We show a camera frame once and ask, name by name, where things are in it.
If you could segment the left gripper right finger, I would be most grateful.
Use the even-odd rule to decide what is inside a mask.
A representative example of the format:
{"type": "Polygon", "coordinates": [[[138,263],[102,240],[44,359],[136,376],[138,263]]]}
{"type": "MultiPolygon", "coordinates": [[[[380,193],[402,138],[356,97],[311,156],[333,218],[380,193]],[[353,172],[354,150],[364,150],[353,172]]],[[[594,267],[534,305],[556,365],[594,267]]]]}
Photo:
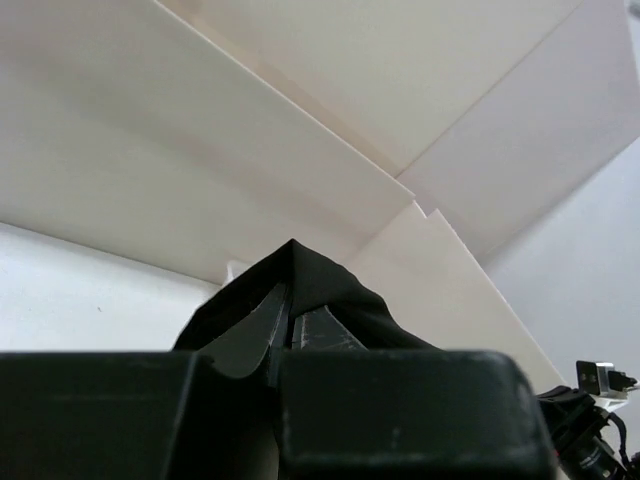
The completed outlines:
{"type": "Polygon", "coordinates": [[[492,351],[369,349],[327,308],[279,369],[286,479],[553,479],[530,384],[492,351]]]}

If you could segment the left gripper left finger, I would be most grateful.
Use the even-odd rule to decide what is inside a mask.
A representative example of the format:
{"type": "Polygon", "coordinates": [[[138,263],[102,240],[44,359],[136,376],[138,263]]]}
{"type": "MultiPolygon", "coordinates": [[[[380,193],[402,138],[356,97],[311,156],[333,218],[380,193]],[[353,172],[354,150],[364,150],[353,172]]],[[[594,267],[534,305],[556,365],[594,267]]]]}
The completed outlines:
{"type": "Polygon", "coordinates": [[[288,333],[290,295],[272,288],[197,351],[188,378],[171,479],[276,479],[277,371],[288,333]]]}

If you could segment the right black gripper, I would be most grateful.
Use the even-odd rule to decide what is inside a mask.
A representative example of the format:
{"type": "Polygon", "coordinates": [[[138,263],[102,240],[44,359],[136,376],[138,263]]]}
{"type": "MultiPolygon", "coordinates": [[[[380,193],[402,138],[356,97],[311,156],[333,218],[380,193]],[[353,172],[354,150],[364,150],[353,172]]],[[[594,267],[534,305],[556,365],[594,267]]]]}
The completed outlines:
{"type": "Polygon", "coordinates": [[[632,480],[639,455],[627,451],[628,430],[589,393],[558,386],[537,396],[562,472],[575,480],[632,480]]]}

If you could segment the black shorts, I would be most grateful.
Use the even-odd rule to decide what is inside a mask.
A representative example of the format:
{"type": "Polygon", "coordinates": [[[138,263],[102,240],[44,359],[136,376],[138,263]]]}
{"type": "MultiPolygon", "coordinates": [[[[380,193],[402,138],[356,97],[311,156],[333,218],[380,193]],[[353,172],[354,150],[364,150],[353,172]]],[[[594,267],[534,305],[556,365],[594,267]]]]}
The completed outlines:
{"type": "Polygon", "coordinates": [[[244,319],[278,284],[291,295],[288,319],[328,307],[369,349],[438,348],[403,330],[383,298],[344,266],[291,239],[219,290],[192,315],[176,350],[198,350],[244,319]]]}

